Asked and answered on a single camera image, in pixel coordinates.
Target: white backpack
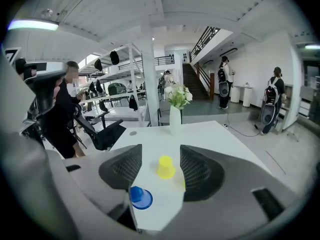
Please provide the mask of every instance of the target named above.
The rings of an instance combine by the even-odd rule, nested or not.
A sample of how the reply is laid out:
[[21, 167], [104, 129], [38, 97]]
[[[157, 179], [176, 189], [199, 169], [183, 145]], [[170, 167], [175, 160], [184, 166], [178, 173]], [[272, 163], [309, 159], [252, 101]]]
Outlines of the white backpack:
[[273, 82], [271, 82], [271, 79], [268, 81], [268, 87], [264, 90], [264, 97], [263, 101], [266, 104], [272, 104], [275, 105], [279, 100], [279, 93], [278, 89], [275, 86], [275, 83], [278, 81], [278, 77], [276, 77]]

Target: white pillar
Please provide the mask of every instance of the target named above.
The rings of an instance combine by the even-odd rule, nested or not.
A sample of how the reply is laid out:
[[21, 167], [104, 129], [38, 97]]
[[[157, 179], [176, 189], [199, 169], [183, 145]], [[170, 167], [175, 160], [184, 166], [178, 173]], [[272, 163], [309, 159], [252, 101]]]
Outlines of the white pillar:
[[151, 126], [158, 126], [158, 82], [155, 66], [154, 44], [152, 41], [152, 28], [149, 19], [146, 18], [141, 24], [141, 51], [143, 74], [145, 81], [146, 96], [150, 114]]

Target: hair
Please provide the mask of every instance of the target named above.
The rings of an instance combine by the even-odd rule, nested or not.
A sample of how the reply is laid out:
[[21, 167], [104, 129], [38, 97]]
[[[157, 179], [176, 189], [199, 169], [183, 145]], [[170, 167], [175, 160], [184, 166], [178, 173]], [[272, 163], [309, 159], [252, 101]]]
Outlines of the hair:
[[278, 66], [276, 66], [276, 67], [274, 68], [273, 73], [274, 73], [274, 75], [275, 75], [277, 78], [280, 78], [280, 77], [282, 76], [282, 74], [281, 74], [281, 68], [278, 67]]
[[68, 68], [72, 67], [72, 68], [79, 69], [79, 65], [75, 61], [68, 61], [66, 64], [68, 65]]
[[228, 60], [228, 57], [227, 56], [223, 56], [222, 57], [222, 60], [221, 60], [221, 63], [220, 63], [220, 66], [219, 66], [219, 69], [224, 65], [224, 62], [229, 62]]

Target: black shirt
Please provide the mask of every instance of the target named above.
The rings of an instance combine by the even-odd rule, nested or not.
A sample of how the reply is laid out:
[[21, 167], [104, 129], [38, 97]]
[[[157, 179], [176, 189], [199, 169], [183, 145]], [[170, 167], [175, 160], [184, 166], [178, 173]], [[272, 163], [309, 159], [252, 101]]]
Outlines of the black shirt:
[[[271, 77], [270, 82], [273, 83], [275, 79], [276, 79], [275, 76]], [[278, 91], [278, 94], [279, 94], [279, 100], [278, 100], [278, 102], [280, 102], [280, 104], [281, 104], [281, 103], [282, 103], [281, 94], [284, 94], [284, 93], [285, 93], [285, 83], [284, 83], [284, 81], [283, 81], [281, 78], [279, 78], [279, 79], [275, 82], [274, 85], [275, 85], [275, 87], [276, 87], [276, 89], [277, 89], [277, 91]]]
[[44, 124], [46, 128], [67, 127], [68, 120], [73, 117], [76, 111], [75, 104], [80, 100], [77, 97], [71, 97], [68, 93], [66, 80], [63, 79], [60, 84], [60, 90], [55, 98], [54, 107], [45, 115]]

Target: speaker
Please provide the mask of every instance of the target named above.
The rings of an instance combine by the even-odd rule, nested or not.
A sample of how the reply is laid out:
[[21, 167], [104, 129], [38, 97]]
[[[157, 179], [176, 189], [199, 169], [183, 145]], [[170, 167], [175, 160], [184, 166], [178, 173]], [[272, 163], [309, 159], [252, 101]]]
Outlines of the speaker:
[[271, 123], [272, 119], [275, 116], [276, 107], [274, 105], [265, 104], [261, 112], [261, 122], [267, 126]]
[[227, 82], [219, 83], [219, 92], [221, 97], [227, 97], [229, 93], [229, 86]]

